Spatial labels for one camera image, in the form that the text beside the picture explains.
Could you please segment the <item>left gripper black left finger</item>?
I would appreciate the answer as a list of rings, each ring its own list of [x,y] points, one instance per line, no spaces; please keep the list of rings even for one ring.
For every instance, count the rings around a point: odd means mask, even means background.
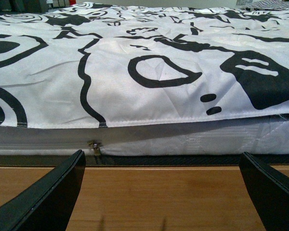
[[[82,150],[0,207],[0,231],[64,231],[82,185]]]

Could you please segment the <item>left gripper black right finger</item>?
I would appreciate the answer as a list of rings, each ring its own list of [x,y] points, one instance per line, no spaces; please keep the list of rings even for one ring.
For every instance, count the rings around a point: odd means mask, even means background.
[[[250,199],[267,231],[289,231],[289,177],[244,152],[239,168]]]

